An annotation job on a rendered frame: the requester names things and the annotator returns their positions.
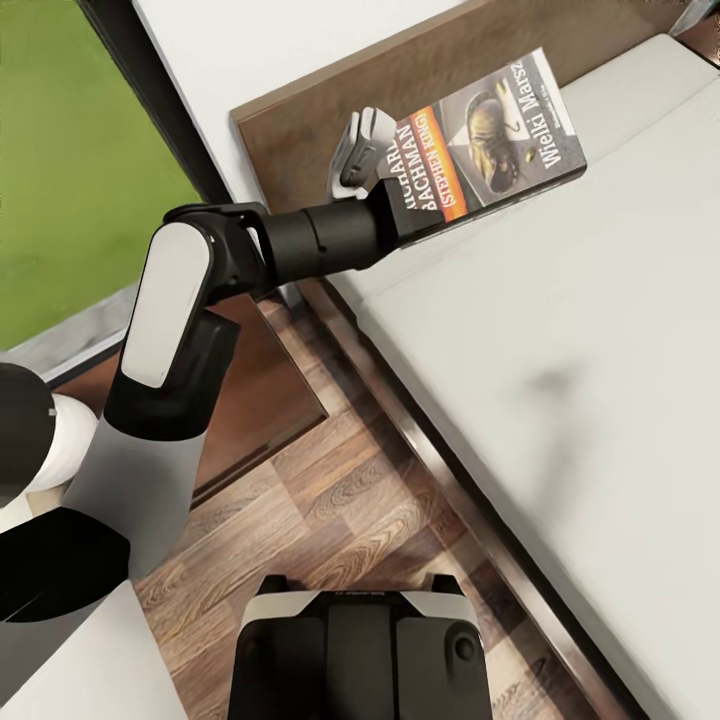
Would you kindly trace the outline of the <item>hardback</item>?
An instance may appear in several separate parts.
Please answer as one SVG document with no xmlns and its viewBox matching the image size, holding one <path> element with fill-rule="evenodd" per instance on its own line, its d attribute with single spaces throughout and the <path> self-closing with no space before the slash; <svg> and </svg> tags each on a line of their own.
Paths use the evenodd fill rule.
<svg viewBox="0 0 720 720">
<path fill-rule="evenodd" d="M 407 209 L 445 214 L 445 223 L 414 232 L 402 250 L 588 168 L 544 46 L 396 122 L 376 176 L 399 177 Z"/>
</svg>

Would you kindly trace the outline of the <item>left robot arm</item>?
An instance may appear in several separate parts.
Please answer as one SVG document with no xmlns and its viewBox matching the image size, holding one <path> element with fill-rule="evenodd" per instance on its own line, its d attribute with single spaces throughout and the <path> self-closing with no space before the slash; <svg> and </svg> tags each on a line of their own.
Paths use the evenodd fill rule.
<svg viewBox="0 0 720 720">
<path fill-rule="evenodd" d="M 270 214 L 260 203 L 190 203 L 163 216 L 101 418 L 56 509 L 0 533 L 0 709 L 126 579 L 151 572 L 182 534 L 206 431 L 241 323 L 208 306 L 260 283 L 369 269 L 445 223 L 407 209 L 399 177 L 363 185 L 398 122 L 355 111 L 329 167 L 327 203 Z M 238 218 L 236 218 L 238 217 Z"/>
</svg>

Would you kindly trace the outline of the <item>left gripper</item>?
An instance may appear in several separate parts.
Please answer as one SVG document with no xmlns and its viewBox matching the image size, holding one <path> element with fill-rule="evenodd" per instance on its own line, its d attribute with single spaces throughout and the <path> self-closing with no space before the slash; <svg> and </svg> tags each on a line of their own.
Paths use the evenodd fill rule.
<svg viewBox="0 0 720 720">
<path fill-rule="evenodd" d="M 302 210 L 320 248 L 317 277 L 369 269 L 409 241 L 414 232 L 445 223 L 442 211 L 407 209 L 399 177 L 381 178 L 365 199 Z"/>
</svg>

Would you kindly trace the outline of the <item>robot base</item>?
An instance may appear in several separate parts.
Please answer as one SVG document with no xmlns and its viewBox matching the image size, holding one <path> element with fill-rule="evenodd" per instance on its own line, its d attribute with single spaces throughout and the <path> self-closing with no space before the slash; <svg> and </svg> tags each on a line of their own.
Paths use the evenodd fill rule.
<svg viewBox="0 0 720 720">
<path fill-rule="evenodd" d="M 453 575 L 430 591 L 288 591 L 245 610 L 227 720 L 493 720 L 481 630 Z"/>
</svg>

